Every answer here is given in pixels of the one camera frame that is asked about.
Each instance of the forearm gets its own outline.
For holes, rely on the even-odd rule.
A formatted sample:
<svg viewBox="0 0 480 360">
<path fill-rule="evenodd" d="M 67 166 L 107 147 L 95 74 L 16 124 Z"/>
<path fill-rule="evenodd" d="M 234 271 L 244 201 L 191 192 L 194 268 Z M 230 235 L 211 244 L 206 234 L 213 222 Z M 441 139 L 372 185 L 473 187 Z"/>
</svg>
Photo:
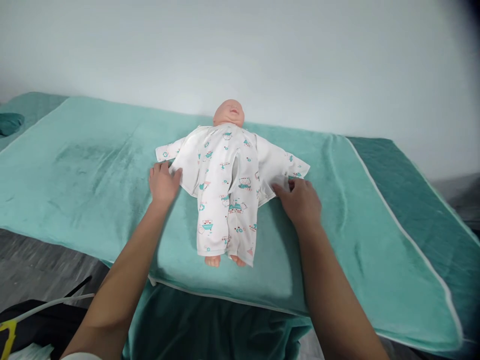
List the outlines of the forearm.
<svg viewBox="0 0 480 360">
<path fill-rule="evenodd" d="M 167 211 L 150 204 L 62 356 L 87 352 L 104 360 L 120 358 Z"/>
<path fill-rule="evenodd" d="M 92 327 L 109 327 L 131 319 L 145 287 L 167 208 L 150 204 L 107 276 L 85 316 Z"/>
<path fill-rule="evenodd" d="M 388 359 L 320 223 L 299 226 L 305 294 L 327 359 Z"/>
</svg>

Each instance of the onesie leg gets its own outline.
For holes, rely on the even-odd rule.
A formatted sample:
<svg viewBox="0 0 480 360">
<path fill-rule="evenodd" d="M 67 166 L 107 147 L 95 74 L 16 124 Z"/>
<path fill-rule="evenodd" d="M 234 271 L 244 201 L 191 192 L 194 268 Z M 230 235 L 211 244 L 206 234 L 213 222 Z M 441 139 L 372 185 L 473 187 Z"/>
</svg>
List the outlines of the onesie leg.
<svg viewBox="0 0 480 360">
<path fill-rule="evenodd" d="M 205 257 L 205 263 L 213 267 L 220 265 L 220 255 L 226 252 L 229 238 L 227 216 L 230 202 L 228 188 L 221 182 L 229 183 L 231 174 L 224 178 L 228 173 L 221 176 L 217 165 L 213 157 L 200 166 L 196 236 L 198 255 Z"/>
<path fill-rule="evenodd" d="M 228 214 L 228 228 L 231 239 L 227 245 L 228 255 L 237 262 L 237 257 L 253 267 L 255 247 L 257 244 L 257 212 L 260 188 L 258 179 L 258 160 L 252 154 L 239 153 L 239 176 L 237 183 L 232 184 Z"/>
</svg>

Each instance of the human arm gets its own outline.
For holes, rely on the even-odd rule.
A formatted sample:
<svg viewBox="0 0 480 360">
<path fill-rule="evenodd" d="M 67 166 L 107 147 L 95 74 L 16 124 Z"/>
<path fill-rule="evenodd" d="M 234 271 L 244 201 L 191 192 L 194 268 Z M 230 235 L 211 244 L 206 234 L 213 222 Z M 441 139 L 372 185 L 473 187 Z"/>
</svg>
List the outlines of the human arm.
<svg viewBox="0 0 480 360">
<path fill-rule="evenodd" d="M 90 353 L 102 360 L 120 359 L 181 176 L 182 169 L 171 176 L 167 163 L 156 163 L 150 169 L 152 202 L 103 280 L 62 357 Z"/>
<path fill-rule="evenodd" d="M 297 178 L 289 185 L 291 191 L 274 190 L 298 234 L 306 301 L 325 358 L 387 360 L 321 225 L 312 183 Z"/>
</svg>

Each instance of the white cable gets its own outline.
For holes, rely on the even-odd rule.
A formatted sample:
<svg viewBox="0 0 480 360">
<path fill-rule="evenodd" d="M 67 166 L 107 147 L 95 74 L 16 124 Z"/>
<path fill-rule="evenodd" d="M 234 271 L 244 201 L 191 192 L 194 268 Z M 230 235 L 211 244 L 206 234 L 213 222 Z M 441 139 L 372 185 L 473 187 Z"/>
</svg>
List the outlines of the white cable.
<svg viewBox="0 0 480 360">
<path fill-rule="evenodd" d="M 90 293 L 90 294 L 80 295 L 80 296 L 62 297 L 62 298 L 44 303 L 43 305 L 37 306 L 36 308 L 33 308 L 32 310 L 29 310 L 29 311 L 15 317 L 15 318 L 13 318 L 12 320 L 14 320 L 16 323 L 19 323 L 22 320 L 25 320 L 26 318 L 28 318 L 29 316 L 32 316 L 33 314 L 36 314 L 36 313 L 42 311 L 43 309 L 52 307 L 53 305 L 65 303 L 65 302 L 70 301 L 70 300 L 82 300 L 82 299 L 87 299 L 87 298 L 93 298 L 94 296 L 95 296 L 94 293 Z"/>
</svg>

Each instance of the white wall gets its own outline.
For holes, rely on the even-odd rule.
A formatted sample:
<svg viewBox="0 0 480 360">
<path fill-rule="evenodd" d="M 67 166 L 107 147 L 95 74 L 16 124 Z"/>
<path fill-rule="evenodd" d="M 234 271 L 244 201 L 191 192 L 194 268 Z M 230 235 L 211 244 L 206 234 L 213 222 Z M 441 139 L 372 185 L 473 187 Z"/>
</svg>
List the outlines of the white wall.
<svg viewBox="0 0 480 360">
<path fill-rule="evenodd" d="M 0 0 L 0 102 L 28 91 L 385 137 L 480 172 L 480 46 L 442 0 Z"/>
</svg>

